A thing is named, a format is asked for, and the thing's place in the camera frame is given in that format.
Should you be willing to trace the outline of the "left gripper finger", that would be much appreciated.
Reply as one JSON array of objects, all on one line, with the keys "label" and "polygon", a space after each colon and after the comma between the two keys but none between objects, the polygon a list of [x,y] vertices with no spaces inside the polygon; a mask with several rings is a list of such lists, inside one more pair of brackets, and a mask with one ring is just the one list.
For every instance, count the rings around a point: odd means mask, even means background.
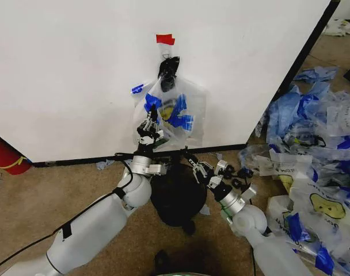
[{"label": "left gripper finger", "polygon": [[147,113],[146,119],[142,122],[142,129],[143,130],[149,130],[152,126],[152,111],[149,111]]},{"label": "left gripper finger", "polygon": [[158,119],[158,111],[157,107],[155,104],[152,104],[151,106],[151,130],[153,132],[158,132],[159,131],[159,119]]}]

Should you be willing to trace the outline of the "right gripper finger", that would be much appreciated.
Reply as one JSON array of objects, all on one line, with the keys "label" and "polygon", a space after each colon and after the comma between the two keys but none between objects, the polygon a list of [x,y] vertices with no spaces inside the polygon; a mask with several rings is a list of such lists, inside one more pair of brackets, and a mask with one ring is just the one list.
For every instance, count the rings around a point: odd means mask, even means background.
[{"label": "right gripper finger", "polygon": [[182,155],[191,165],[197,183],[205,183],[207,177],[207,166],[205,163],[190,153],[187,147],[182,150]]},{"label": "right gripper finger", "polygon": [[212,167],[209,163],[202,161],[202,174],[203,177],[213,177],[215,175],[222,175],[227,169],[228,163],[224,160],[220,160],[216,167]]}]

